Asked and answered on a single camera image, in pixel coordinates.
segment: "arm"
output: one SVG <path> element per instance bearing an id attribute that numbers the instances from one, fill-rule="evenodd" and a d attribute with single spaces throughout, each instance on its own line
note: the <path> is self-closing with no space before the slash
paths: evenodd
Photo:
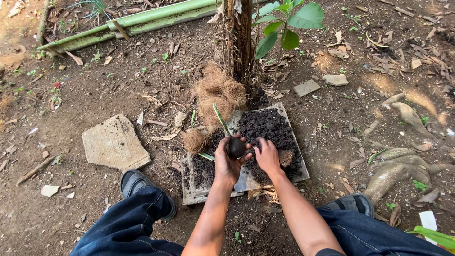
<path id="1" fill-rule="evenodd" d="M 240 135 L 236 134 L 233 137 L 239 138 Z M 252 153 L 248 153 L 240 159 L 228 157 L 225 147 L 229 139 L 230 137 L 222 139 L 215 151 L 215 179 L 182 256 L 210 256 L 219 255 L 221 252 L 231 192 L 240 175 L 240 167 L 253 156 Z"/>
<path id="2" fill-rule="evenodd" d="M 302 253 L 314 256 L 325 248 L 344 253 L 322 216 L 295 189 L 281 170 L 278 151 L 273 143 L 264 138 L 258 138 L 258 141 L 262 150 L 254 148 L 258 164 L 275 186 L 286 221 Z"/>

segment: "person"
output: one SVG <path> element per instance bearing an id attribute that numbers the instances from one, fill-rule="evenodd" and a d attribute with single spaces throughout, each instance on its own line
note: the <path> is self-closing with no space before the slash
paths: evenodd
<path id="1" fill-rule="evenodd" d="M 150 239 L 153 223 L 172 219 L 177 206 L 144 174 L 130 169 L 120 182 L 125 199 L 112 206 L 85 233 L 70 256 L 219 255 L 230 194 L 240 167 L 253 156 L 248 153 L 240 159 L 228 157 L 225 147 L 229 139 L 222 139 L 215 152 L 215 179 L 185 247 Z M 314 208 L 281 170 L 273 143 L 263 138 L 258 141 L 261 149 L 254 148 L 258 164 L 272 180 L 288 226 L 304 255 L 452 255 L 374 219 L 374 207 L 364 194 L 347 195 Z"/>

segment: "foot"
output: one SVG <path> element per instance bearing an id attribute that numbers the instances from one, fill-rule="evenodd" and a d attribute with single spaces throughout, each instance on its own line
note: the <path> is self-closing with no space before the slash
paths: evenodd
<path id="1" fill-rule="evenodd" d="M 328 210 L 353 210 L 374 218 L 374 206 L 368 196 L 362 193 L 345 195 L 321 206 Z"/>
<path id="2" fill-rule="evenodd" d="M 136 169 L 127 170 L 120 179 L 120 191 L 123 198 L 128 198 L 136 193 L 139 189 L 142 188 L 157 188 L 157 186 L 147 178 L 141 171 Z M 168 195 L 166 195 L 171 204 L 171 210 L 168 214 L 161 217 L 161 220 L 170 220 L 174 217 L 177 212 L 177 205 L 174 200 Z"/>

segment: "jeans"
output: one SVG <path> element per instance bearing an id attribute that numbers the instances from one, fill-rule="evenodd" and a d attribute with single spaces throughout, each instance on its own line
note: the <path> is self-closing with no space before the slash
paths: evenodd
<path id="1" fill-rule="evenodd" d="M 317 210 L 349 256 L 453 256 L 364 214 L 350 210 Z M 183 246 L 150 239 L 153 223 L 169 211 L 169 199 L 161 189 L 142 188 L 110 208 L 85 233 L 70 256 L 179 256 Z"/>

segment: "hand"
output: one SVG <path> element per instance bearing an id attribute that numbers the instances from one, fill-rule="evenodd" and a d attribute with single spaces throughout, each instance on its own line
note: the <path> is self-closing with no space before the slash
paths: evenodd
<path id="1" fill-rule="evenodd" d="M 281 171 L 278 150 L 275 145 L 270 140 L 265 140 L 262 137 L 259 137 L 256 140 L 261 144 L 261 151 L 257 147 L 254 147 L 259 167 L 261 167 L 269 176 L 274 171 Z"/>
<path id="2" fill-rule="evenodd" d="M 240 134 L 232 135 L 232 137 L 240 138 L 241 141 L 245 142 L 247 139 L 245 137 L 240 137 Z M 248 153 L 246 156 L 233 159 L 230 158 L 226 152 L 226 145 L 229 143 L 231 137 L 225 137 L 218 144 L 218 148 L 215 151 L 215 180 L 221 182 L 229 182 L 234 186 L 237 183 L 238 177 L 240 175 L 240 167 L 243 163 L 253 157 L 252 153 Z M 246 144 L 247 149 L 251 148 L 251 144 Z"/>

